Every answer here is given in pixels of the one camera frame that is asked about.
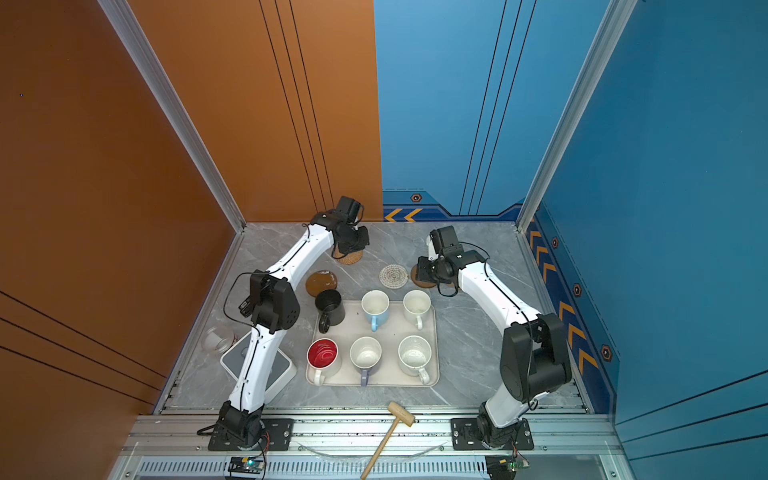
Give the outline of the tan woven rattan coaster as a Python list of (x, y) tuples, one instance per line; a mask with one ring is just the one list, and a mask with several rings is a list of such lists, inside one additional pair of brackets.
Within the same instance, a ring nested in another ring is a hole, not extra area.
[(353, 265), (362, 259), (363, 254), (364, 252), (362, 250), (351, 253), (342, 253), (336, 249), (333, 252), (332, 257), (343, 265)]

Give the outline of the round dark cork coaster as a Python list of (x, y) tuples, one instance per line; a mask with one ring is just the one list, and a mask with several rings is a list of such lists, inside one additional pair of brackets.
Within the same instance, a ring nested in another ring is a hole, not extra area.
[(410, 279), (411, 281), (419, 288), (422, 289), (431, 289), (435, 288), (437, 286), (436, 283), (431, 281), (422, 281), (418, 278), (418, 266), (414, 265), (410, 271)]

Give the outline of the glossy brown round coaster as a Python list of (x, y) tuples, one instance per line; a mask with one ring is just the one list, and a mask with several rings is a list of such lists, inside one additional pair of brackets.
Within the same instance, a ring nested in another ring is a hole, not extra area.
[(306, 291), (312, 297), (317, 297), (326, 290), (334, 290), (337, 286), (337, 276), (330, 270), (315, 271), (308, 276), (305, 282)]

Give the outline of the white woven round coaster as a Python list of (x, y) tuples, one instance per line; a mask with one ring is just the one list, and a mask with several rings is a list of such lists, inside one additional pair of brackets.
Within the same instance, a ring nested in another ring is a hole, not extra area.
[(379, 273), (381, 284), (389, 289), (396, 290), (404, 287), (409, 281), (409, 271), (396, 264), (385, 266)]

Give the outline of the black mug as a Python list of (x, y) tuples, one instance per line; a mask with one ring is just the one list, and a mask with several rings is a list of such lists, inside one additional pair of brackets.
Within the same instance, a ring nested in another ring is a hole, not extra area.
[(315, 307), (319, 312), (318, 331), (326, 334), (331, 327), (340, 325), (346, 317), (343, 300), (336, 289), (327, 289), (319, 293), (315, 299)]

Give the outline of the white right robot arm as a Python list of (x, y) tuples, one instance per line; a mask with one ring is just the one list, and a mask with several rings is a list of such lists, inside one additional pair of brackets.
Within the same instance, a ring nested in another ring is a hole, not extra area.
[(565, 324), (519, 298), (493, 272), (480, 247), (466, 250), (452, 226), (429, 233), (429, 253), (418, 258), (416, 278), (437, 288), (452, 286), (474, 299), (502, 335), (502, 384), (481, 404), (476, 425), (491, 449), (507, 446), (521, 430), (523, 416), (542, 398), (572, 380)]

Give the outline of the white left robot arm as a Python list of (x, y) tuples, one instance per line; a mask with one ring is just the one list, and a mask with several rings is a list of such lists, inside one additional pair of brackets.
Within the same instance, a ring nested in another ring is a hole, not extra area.
[(261, 415), (278, 348), (300, 315), (294, 287), (326, 251), (346, 255), (369, 244), (357, 203), (316, 214), (304, 235), (275, 264), (250, 274), (250, 341), (236, 385), (212, 426), (211, 451), (252, 450), (262, 438)]

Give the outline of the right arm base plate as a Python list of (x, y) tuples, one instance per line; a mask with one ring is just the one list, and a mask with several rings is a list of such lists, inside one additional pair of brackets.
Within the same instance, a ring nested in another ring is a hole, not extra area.
[(523, 418), (503, 428), (496, 427), (488, 418), (453, 418), (450, 421), (453, 449), (464, 450), (517, 450), (535, 448), (528, 421)]

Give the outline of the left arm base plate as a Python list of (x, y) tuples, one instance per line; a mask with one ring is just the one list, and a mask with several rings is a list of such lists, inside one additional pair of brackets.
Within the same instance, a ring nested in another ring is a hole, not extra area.
[(215, 426), (207, 449), (209, 451), (287, 451), (294, 429), (291, 418), (262, 418), (255, 435), (238, 439), (221, 426)]

